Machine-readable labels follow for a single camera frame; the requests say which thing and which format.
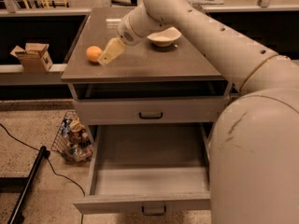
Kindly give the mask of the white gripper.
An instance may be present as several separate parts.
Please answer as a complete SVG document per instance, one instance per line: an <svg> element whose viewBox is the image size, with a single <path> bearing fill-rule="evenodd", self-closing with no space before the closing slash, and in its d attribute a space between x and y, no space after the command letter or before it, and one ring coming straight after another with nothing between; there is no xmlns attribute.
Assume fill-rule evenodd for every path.
<svg viewBox="0 0 299 224"><path fill-rule="evenodd" d="M125 52L125 45L134 46L146 37L145 23L141 15L127 14L118 25L118 37L111 38L97 59L101 65L107 65Z"/></svg>

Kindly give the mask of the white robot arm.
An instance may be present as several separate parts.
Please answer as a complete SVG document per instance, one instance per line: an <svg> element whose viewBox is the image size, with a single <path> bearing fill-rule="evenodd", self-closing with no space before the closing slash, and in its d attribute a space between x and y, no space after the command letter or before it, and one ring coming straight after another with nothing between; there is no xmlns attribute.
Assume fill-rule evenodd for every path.
<svg viewBox="0 0 299 224"><path fill-rule="evenodd" d="M121 20L99 63L168 26L238 93L210 139L211 223L299 224L299 66L188 0L142 0Z"/></svg>

